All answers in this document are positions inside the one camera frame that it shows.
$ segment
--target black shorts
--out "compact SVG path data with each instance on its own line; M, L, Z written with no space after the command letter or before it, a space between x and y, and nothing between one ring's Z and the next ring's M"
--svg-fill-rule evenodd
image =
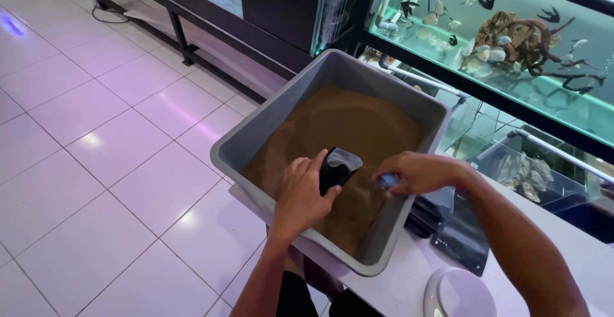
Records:
M371 306L358 298L351 290L344 290L339 297L331 303L328 311L330 317L338 316L364 316L381 317ZM277 317L319 317L316 307L311 301L311 294L307 284L295 273L284 272L279 293Z

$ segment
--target white table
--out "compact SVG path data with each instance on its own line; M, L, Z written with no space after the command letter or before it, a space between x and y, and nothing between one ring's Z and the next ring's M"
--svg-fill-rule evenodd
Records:
M487 180L546 233L563 254L573 277L591 308L592 317L614 316L614 248L603 244L511 190ZM234 184L230 193L267 224L272 214L260 210ZM439 268L459 267L429 240L403 229L388 266L378 276L365 278L349 270L334 256L305 238L293 244L327 272L386 317L422 316L422 299L430 275ZM482 281L490 290L500 317L529 317L524 300L489 253Z

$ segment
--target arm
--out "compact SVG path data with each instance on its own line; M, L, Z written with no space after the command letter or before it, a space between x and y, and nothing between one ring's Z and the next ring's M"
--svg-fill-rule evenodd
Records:
M230 314L233 316L274 316L277 312L281 279L288 248L304 230L330 212L340 186L320 196L320 167L328 151L313 160L298 158L284 172L286 188L275 205L275 214L262 255Z
M531 316L589 316L586 302L556 246L469 164L403 152L385 160L373 178L385 172L396 172L404 178L387 195L420 195L454 186L469 201L492 253L527 302Z

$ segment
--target digital scale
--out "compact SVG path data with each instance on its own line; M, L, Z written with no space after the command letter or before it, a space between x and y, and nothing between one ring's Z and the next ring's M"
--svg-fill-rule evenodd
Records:
M434 272L424 290L424 317L496 317L497 309L484 282L460 268Z

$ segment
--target gray plastic tub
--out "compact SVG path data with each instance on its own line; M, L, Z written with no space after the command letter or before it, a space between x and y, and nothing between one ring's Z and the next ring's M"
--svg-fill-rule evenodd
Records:
M450 110L440 101L348 54L326 50L211 148L213 164L243 189L261 214L270 213L272 216L275 201L245 179L240 174L241 170L298 105L319 88L329 84L395 103L422 127L424 136L417 152L434 153L450 119ZM329 251L355 273L375 276L388 265L413 200L413 196L397 197L384 204L360 246L357 258L349 256L313 228L304 231L301 236Z

